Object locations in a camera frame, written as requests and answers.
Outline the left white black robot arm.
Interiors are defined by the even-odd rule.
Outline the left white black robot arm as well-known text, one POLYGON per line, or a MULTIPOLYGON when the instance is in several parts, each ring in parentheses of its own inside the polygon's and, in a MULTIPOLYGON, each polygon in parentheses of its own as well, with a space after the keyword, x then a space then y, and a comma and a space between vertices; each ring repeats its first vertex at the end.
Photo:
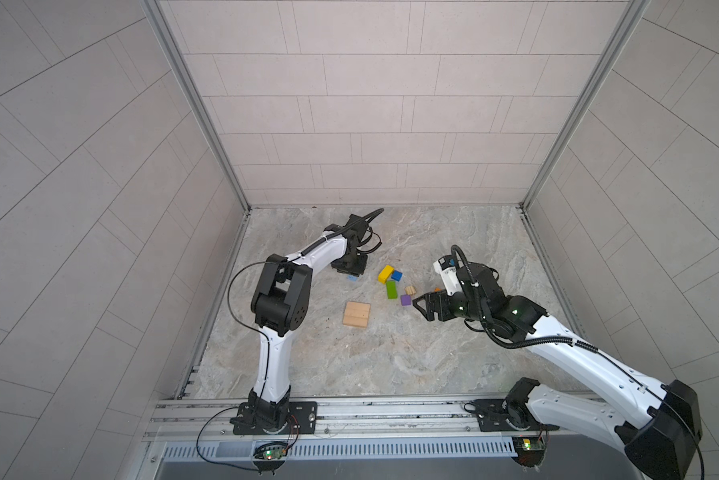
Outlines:
POLYGON ((327 267, 350 276, 365 273, 367 257, 383 245, 365 247, 375 235, 371 222, 383 212, 351 214, 345 224, 327 226, 305 248, 259 262, 262 271, 250 302, 254 324, 247 327, 259 335, 259 366, 247 400, 231 419, 236 435, 277 434, 287 428, 291 351, 307 316, 313 277, 327 267))

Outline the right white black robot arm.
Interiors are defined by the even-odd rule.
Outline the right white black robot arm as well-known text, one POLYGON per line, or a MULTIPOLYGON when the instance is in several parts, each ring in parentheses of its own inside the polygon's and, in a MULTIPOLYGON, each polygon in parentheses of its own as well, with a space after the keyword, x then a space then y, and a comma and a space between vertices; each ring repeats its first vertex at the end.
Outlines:
POLYGON ((697 392, 681 380, 663 383, 583 340, 529 298, 507 295, 497 270, 471 262, 457 245, 435 262, 445 287, 413 299, 429 322, 463 319, 506 350, 526 349, 587 386, 599 400, 563 394, 521 378, 503 400, 516 430, 557 426, 621 453, 651 479, 683 479, 701 461, 697 392))

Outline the green wood block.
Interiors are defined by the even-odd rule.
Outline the green wood block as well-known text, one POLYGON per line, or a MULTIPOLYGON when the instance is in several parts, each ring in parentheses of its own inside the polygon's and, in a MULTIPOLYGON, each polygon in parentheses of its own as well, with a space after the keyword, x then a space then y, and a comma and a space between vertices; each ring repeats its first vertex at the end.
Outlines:
POLYGON ((397 294, 397 282, 393 280, 387 280, 387 282, 385 282, 385 288, 387 288, 387 298, 399 298, 399 294, 397 294))

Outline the natural wood block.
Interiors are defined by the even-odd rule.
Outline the natural wood block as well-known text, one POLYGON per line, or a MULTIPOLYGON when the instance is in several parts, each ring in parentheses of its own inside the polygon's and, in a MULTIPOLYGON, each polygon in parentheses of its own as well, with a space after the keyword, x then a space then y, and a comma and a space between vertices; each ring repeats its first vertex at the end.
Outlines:
POLYGON ((349 316, 343 318, 342 323, 346 326, 367 328, 367 326, 369 326, 369 318, 349 316))
POLYGON ((349 317, 349 316, 369 318, 369 312, 362 314, 361 312, 350 312, 350 311, 345 310, 343 318, 349 317))
POLYGON ((365 314, 371 310, 371 306, 366 303, 349 301, 346 304, 346 310, 350 312, 361 312, 365 314))

